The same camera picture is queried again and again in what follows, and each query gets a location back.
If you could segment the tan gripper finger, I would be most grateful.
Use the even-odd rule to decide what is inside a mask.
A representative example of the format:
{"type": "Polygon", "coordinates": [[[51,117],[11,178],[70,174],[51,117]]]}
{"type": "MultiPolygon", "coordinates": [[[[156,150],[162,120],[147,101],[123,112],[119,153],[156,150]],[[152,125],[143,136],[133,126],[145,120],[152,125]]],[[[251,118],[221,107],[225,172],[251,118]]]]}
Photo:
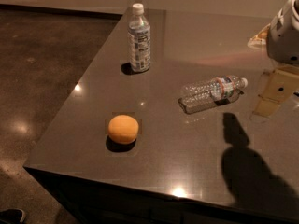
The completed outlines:
{"type": "Polygon", "coordinates": [[[267,24],[258,34],[254,35],[248,42],[248,47],[260,49],[266,45],[270,25],[267,24]]]}
{"type": "Polygon", "coordinates": [[[268,118],[299,89],[298,68],[276,68],[268,78],[253,113],[268,118]]]}

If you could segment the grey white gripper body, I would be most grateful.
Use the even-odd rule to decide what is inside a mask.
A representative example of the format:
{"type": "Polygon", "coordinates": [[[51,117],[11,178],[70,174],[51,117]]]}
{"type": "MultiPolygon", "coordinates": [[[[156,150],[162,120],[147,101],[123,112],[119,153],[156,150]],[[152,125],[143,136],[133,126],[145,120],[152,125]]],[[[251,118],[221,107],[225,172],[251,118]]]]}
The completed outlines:
{"type": "Polygon", "coordinates": [[[299,0],[288,0],[273,18],[266,46],[271,59],[299,65],[299,0]]]}

